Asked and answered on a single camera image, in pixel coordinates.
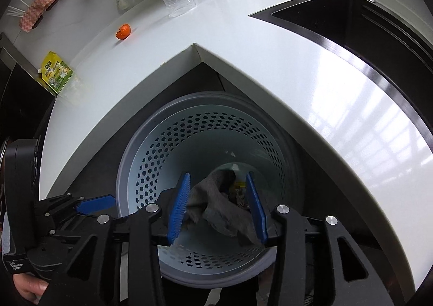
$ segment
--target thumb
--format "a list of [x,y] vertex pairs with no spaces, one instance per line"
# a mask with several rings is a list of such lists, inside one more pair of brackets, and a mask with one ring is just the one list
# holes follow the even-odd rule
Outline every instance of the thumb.
[[42,296],[42,294],[44,294],[48,283],[38,279],[36,277],[27,275],[27,291],[32,292],[33,294],[37,295],[37,296]]

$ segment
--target black sink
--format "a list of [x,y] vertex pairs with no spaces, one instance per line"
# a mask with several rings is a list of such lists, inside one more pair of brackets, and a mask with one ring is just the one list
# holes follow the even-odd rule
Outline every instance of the black sink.
[[[339,54],[380,86],[433,149],[433,50],[373,0],[294,0],[253,14]],[[360,64],[351,54],[364,61]]]

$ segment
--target yellow wrapper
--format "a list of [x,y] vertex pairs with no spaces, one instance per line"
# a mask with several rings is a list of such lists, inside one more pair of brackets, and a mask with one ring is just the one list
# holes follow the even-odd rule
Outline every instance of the yellow wrapper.
[[74,72],[52,51],[47,54],[41,67],[42,79],[56,94],[60,92]]

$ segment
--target metal screw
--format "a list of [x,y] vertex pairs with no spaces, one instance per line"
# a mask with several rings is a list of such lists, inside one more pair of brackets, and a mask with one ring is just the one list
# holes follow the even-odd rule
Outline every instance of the metal screw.
[[159,210],[159,206],[157,204],[149,204],[146,206],[146,211],[149,213],[153,213]]
[[335,224],[338,223],[338,219],[335,218],[335,217],[332,216],[332,215],[329,215],[328,217],[326,217],[326,221],[327,221],[328,224],[330,224],[330,225],[335,225]]
[[283,214],[289,213],[290,209],[286,205],[277,206],[277,211]]
[[105,224],[110,220],[110,216],[109,215],[100,215],[98,217],[98,223],[99,224]]

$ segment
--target gray plastic basket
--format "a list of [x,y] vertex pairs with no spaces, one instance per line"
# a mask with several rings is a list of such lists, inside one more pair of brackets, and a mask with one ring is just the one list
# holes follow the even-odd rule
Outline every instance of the gray plastic basket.
[[[250,101],[227,93],[187,95],[165,105],[137,130],[117,175],[121,216],[155,202],[161,191],[191,174],[191,186],[217,168],[231,168],[244,181],[281,204],[302,209],[302,175],[293,141]],[[218,288],[246,281],[275,261],[276,250],[241,247],[205,221],[182,231],[171,247],[158,249],[161,274],[179,284]]]

